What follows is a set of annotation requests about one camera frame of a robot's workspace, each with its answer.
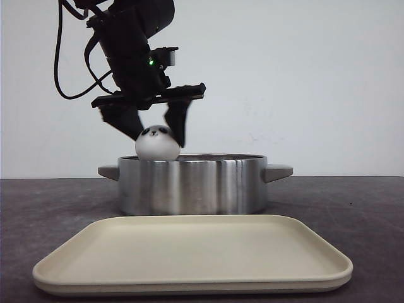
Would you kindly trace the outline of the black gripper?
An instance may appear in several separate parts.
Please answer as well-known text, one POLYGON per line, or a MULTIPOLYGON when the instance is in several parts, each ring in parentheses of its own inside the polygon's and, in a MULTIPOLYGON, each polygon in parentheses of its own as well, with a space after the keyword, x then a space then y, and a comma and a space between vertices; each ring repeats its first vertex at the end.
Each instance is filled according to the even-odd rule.
POLYGON ((135 104, 101 106, 104 122, 136 141, 144 130, 137 108, 146 110, 152 104, 168 102, 165 121, 173 138, 184 148, 189 100, 203 98, 206 86, 200 83, 171 88, 165 70, 149 65, 152 49, 148 38, 162 26, 158 23, 144 24, 138 18, 92 18, 90 27, 107 58, 123 99, 135 104))

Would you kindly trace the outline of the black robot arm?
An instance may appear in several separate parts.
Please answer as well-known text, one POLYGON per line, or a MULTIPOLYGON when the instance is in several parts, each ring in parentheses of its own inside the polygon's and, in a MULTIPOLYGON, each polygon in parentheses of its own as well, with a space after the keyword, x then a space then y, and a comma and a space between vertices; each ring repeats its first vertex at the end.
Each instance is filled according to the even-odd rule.
POLYGON ((100 109, 103 120, 136 140, 145 129, 138 112, 166 103, 165 121, 180 146, 185 145, 187 108, 202 99, 205 84, 173 88, 165 74, 175 64, 176 47, 150 49, 148 39, 168 26, 175 13, 173 1, 114 1, 107 10, 99 1, 75 1, 90 10, 87 26, 94 31, 85 49, 85 58, 100 44, 119 91, 97 97, 92 107, 100 109))

